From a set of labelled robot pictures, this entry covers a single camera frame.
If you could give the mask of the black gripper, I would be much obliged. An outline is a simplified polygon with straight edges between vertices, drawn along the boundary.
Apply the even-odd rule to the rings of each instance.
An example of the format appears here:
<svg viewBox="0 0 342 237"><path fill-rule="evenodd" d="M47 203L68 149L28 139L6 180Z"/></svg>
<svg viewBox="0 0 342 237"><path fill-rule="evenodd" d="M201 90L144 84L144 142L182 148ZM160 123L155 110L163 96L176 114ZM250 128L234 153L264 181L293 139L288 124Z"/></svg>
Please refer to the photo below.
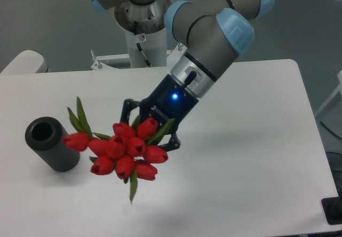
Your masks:
<svg viewBox="0 0 342 237"><path fill-rule="evenodd" d="M180 122L195 107L198 99L192 96L185 88L179 85L171 75L158 84L156 89L142 101L136 101L132 98L123 101L123 107L120 122L129 124L130 114L132 110L138 109L138 115L144 121L149 117L154 118L158 123L165 124L170 119L175 119L166 143L158 143L158 147L164 151L173 151L180 147L181 142L177 136L177 129Z"/></svg>

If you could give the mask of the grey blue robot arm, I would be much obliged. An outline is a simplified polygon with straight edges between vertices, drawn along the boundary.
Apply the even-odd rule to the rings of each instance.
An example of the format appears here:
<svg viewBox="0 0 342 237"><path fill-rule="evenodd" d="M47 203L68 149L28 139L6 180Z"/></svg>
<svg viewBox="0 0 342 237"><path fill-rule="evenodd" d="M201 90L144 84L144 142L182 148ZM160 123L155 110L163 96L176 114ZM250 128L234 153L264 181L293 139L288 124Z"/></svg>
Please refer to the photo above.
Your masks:
<svg viewBox="0 0 342 237"><path fill-rule="evenodd" d="M123 28L135 34L165 29L185 52L171 72L145 99L124 101L121 120L139 108L142 120L154 118L170 135L165 151L180 147L177 129L228 67L253 42L250 21L269 12L275 0L177 1L163 9L161 0L90 0L98 11L123 9Z"/></svg>

